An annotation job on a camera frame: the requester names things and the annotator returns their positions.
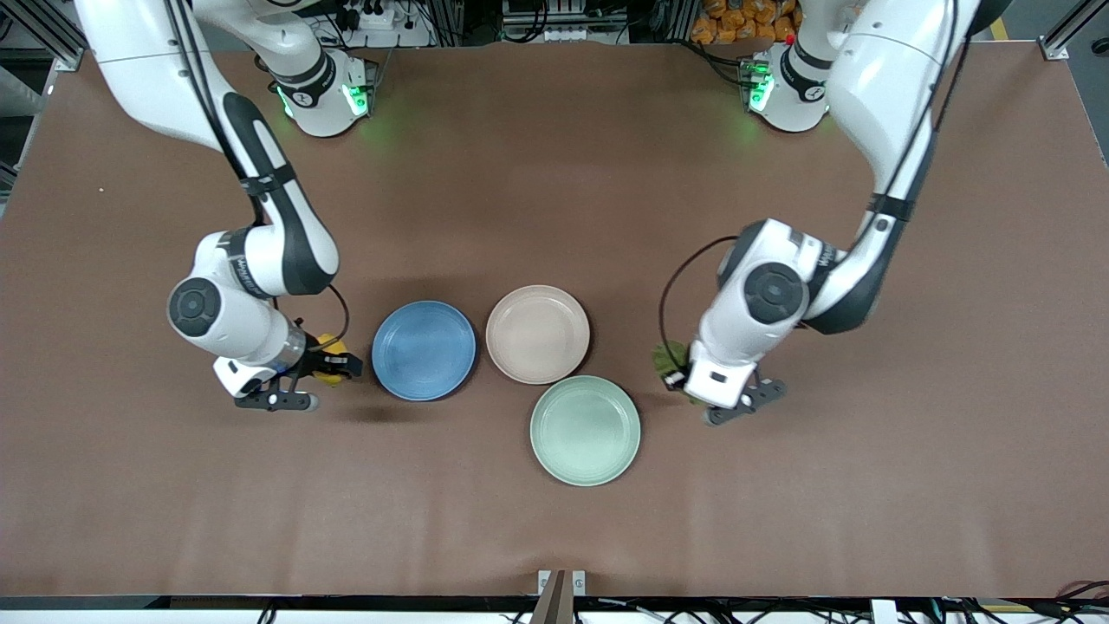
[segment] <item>yellow object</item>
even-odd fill
[[[720,28],[721,30],[739,30],[744,21],[743,11],[732,9],[731,11],[724,11],[724,14],[720,18]]]
[[[701,4],[712,19],[719,19],[728,10],[728,0],[701,0]]]
[[[690,34],[690,40],[694,43],[701,43],[702,45],[708,45],[712,43],[712,40],[716,38],[716,20],[710,20],[708,18],[698,18],[693,22],[693,31]]]
[[[787,37],[794,34],[793,21],[790,18],[777,18],[774,20],[774,40],[785,41]]]
[[[323,345],[323,344],[327,342],[328,340],[332,340],[333,338],[335,338],[335,337],[333,337],[332,335],[319,335],[319,345]],[[335,345],[332,345],[330,347],[325,347],[324,348],[324,354],[330,354],[332,356],[339,356],[339,355],[346,354],[346,352],[347,352],[346,346],[343,345],[342,340],[337,341]],[[327,386],[329,386],[332,388],[335,388],[336,386],[339,385],[340,381],[343,381],[343,378],[339,377],[339,376],[328,376],[328,375],[324,375],[324,374],[312,374],[312,377],[316,378],[317,380],[326,383]]]
[[[1005,22],[1001,18],[994,20],[994,23],[989,24],[989,33],[994,35],[994,41],[1008,41],[1009,31],[1005,30]]]
[[[743,8],[740,10],[743,12],[744,18],[769,24],[774,21],[774,17],[777,13],[777,4],[771,0],[743,0]]]

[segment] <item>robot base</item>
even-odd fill
[[[347,55],[339,50],[327,50],[335,61],[336,78],[332,88],[319,96],[312,108],[304,108],[294,98],[281,94],[285,114],[313,136],[334,136],[354,122],[367,116],[374,108],[377,82],[377,63]]]
[[[827,102],[824,98],[815,102],[804,102],[797,96],[796,91],[782,80],[782,54],[786,49],[788,45],[785,43],[774,43],[770,50],[754,55],[756,62],[762,61],[770,65],[774,85],[763,92],[761,103],[747,99],[746,105],[751,112],[761,115],[766,123],[779,130],[804,132],[815,127],[824,117],[824,113],[828,110]]]

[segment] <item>black bracket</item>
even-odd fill
[[[308,336],[308,345],[309,347],[315,347],[319,344],[315,337]],[[254,390],[246,397],[236,398],[235,407],[246,410],[265,410],[267,412],[285,410],[311,412],[319,407],[319,400],[316,399],[315,395],[309,392],[296,391],[296,385],[301,378],[311,376],[312,374],[324,374],[352,379],[362,376],[362,360],[350,354],[307,351],[295,367],[269,380],[265,390]],[[282,389],[282,378],[291,380],[288,390]]]
[[[296,173],[293,172],[293,165],[285,163],[273,171],[273,173],[267,173],[265,175],[256,175],[254,177],[243,177],[238,181],[238,184],[246,191],[246,194],[252,197],[258,197],[266,193],[272,193],[277,188],[282,187],[285,182],[296,177]]]
[[[291,390],[282,390],[281,377],[269,380],[265,390],[255,390],[246,397],[235,398],[235,407],[246,410],[265,410],[267,412],[281,412],[286,410],[311,412],[319,405],[315,395],[308,392],[296,392],[296,374],[288,376],[293,378]]]
[[[740,400],[740,405],[731,410],[724,408],[706,408],[704,411],[704,423],[709,427],[720,427],[740,417],[755,413],[767,403],[773,403],[785,397],[785,382],[777,379],[760,380],[755,386],[749,386]]]

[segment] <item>table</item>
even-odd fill
[[[580,372],[641,411],[639,457],[558,483],[528,443],[543,389],[486,355],[436,403],[370,377],[316,387],[311,415],[234,409],[164,305],[247,203],[87,61],[0,224],[3,594],[515,594],[568,567],[609,595],[1013,596],[1105,576],[1109,175],[1034,43],[974,47],[873,319],[794,333],[764,362],[788,396],[720,429],[654,377],[658,295],[765,216],[849,242],[871,173],[831,120],[774,132],[680,48],[498,44],[396,52],[375,117],[317,140],[250,54],[217,60],[335,234],[349,347],[409,300],[480,335],[501,295],[558,285],[592,324]],[[674,289],[675,338],[718,260]],[[283,309],[342,321],[327,294]]]

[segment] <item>green object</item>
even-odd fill
[[[285,104],[285,114],[293,119],[293,109],[289,108],[288,99],[285,98],[285,92],[281,90],[281,86],[277,88],[277,94],[281,95],[281,103]]]
[[[766,108],[766,100],[770,99],[770,92],[773,90],[774,76],[767,73],[765,79],[751,90],[751,108],[756,111]]]
[[[347,103],[350,104],[350,112],[360,116],[366,114],[369,104],[366,102],[366,89],[363,86],[343,85],[343,94],[346,95]]]
[[[669,341],[670,351],[674,355],[674,360],[678,360],[678,365],[682,368],[688,367],[690,364],[689,349],[684,345],[678,342],[676,340]],[[659,376],[659,379],[663,379],[670,374],[678,370],[674,367],[673,361],[670,359],[670,355],[663,349],[662,344],[654,346],[654,350],[651,351],[651,360],[654,362],[654,372]],[[694,406],[704,406],[703,401],[699,401],[689,397],[690,403]]]
[[[554,479],[590,488],[628,470],[639,451],[639,412],[611,381],[567,378],[531,412],[531,449]]]

